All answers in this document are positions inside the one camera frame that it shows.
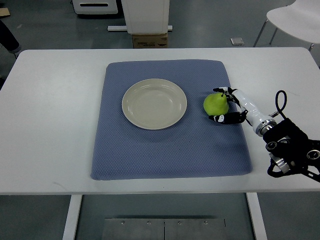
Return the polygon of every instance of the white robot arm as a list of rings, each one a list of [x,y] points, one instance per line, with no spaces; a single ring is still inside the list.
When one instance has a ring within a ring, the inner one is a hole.
[[[320,183],[320,174],[308,170],[315,166],[320,172],[320,141],[311,140],[300,130],[282,110],[287,103],[287,95],[283,90],[276,94],[277,111],[271,115],[260,112],[257,106],[241,90],[230,87],[214,88],[213,91],[224,93],[229,102],[236,103],[242,112],[229,112],[224,115],[211,115],[209,119],[220,124],[239,124],[245,120],[253,131],[266,142],[266,150],[270,155],[270,167],[267,173],[275,178],[303,174]],[[282,108],[278,106],[278,96],[284,95]],[[280,114],[283,121],[276,123],[274,117]]]

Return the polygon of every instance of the black cable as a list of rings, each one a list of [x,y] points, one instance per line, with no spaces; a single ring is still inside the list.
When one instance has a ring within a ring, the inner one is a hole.
[[[280,93],[282,93],[284,97],[283,106],[281,108],[279,108],[279,104],[278,104],[278,98]],[[282,112],[285,109],[286,105],[287,105],[287,94],[285,91],[279,90],[275,95],[275,107],[276,107],[276,110],[279,112],[279,114],[283,117],[283,119],[287,118]]]

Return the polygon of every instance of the pear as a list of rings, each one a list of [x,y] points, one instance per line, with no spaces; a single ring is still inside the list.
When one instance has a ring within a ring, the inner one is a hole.
[[[223,115],[229,110],[227,96],[221,92],[208,95],[203,102],[205,112],[211,115]]]

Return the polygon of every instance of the blue placemat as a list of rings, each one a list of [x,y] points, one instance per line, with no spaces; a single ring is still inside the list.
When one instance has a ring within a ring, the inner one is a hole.
[[[161,130],[145,130],[122,112],[133,84],[151,78],[177,84],[187,98],[182,119]],[[248,174],[252,170],[241,125],[208,119],[203,102],[212,89],[230,86],[222,62],[131,61],[109,64],[102,90],[91,177],[95,180],[194,178]],[[236,111],[231,105],[229,111]]]

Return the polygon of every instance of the ceramic plate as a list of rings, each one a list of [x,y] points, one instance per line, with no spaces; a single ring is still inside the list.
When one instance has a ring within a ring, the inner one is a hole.
[[[159,130],[178,122],[187,109],[182,89],[171,81],[151,78],[131,86],[122,99],[122,111],[134,125]]]

